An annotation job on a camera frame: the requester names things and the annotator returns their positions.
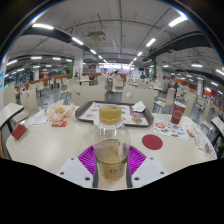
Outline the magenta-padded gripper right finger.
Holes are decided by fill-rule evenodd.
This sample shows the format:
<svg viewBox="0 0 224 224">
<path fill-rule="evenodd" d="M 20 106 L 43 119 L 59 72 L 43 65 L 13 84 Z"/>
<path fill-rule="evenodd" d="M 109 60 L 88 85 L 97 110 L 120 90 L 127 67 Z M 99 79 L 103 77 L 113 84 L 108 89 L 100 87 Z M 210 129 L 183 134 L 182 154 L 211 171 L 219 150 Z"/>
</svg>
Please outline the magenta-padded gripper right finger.
<svg viewBox="0 0 224 224">
<path fill-rule="evenodd" d="M 129 147 L 126 183 L 128 188 L 140 188 L 167 175 L 153 157 L 147 157 L 134 146 Z"/>
</svg>

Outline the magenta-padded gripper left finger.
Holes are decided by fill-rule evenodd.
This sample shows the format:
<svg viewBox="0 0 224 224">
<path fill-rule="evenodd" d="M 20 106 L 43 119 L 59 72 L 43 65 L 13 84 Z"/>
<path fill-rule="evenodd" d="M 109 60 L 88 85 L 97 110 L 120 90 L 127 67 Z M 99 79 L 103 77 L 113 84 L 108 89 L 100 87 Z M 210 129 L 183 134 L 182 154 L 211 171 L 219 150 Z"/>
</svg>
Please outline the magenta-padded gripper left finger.
<svg viewBox="0 0 224 224">
<path fill-rule="evenodd" d="M 78 157 L 69 158 L 57 172 L 57 176 L 84 188 L 97 186 L 96 174 L 97 165 L 92 146 L 85 149 Z"/>
</svg>

